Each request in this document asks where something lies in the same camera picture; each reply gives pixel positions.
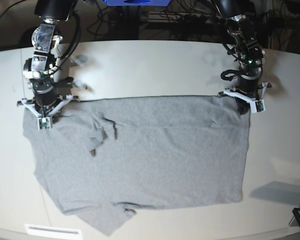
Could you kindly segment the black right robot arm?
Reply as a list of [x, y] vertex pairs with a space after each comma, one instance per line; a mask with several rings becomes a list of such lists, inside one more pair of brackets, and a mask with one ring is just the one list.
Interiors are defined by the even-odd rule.
[[[39, 0], [34, 9], [35, 15], [42, 19], [42, 23], [32, 33], [34, 52], [23, 66], [23, 76], [34, 97], [23, 98], [17, 105], [25, 106], [35, 115], [39, 130], [51, 129], [55, 115], [60, 113], [65, 105], [79, 99], [72, 94], [63, 96], [58, 92], [58, 88], [73, 82], [72, 77], [54, 80], [54, 75], [70, 57], [81, 35], [80, 18], [75, 13], [76, 5], [75, 0]], [[67, 21], [70, 16], [75, 18], [74, 36], [67, 50], [61, 52], [59, 44], [63, 36], [57, 24], [60, 21]]]

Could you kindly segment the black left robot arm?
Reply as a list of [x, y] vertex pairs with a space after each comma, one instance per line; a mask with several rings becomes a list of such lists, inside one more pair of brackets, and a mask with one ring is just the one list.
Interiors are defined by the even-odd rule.
[[225, 21], [228, 34], [234, 38], [235, 46], [229, 48], [223, 40], [220, 42], [227, 54], [233, 56], [239, 64], [238, 69], [228, 69], [220, 74], [224, 81], [235, 80], [235, 85], [220, 92], [219, 96], [234, 98], [240, 115], [247, 112], [264, 112], [264, 94], [272, 84], [267, 81], [261, 82], [266, 56], [257, 40], [253, 22], [239, 0], [213, 0], [212, 4], [212, 20], [216, 21], [219, 14]]

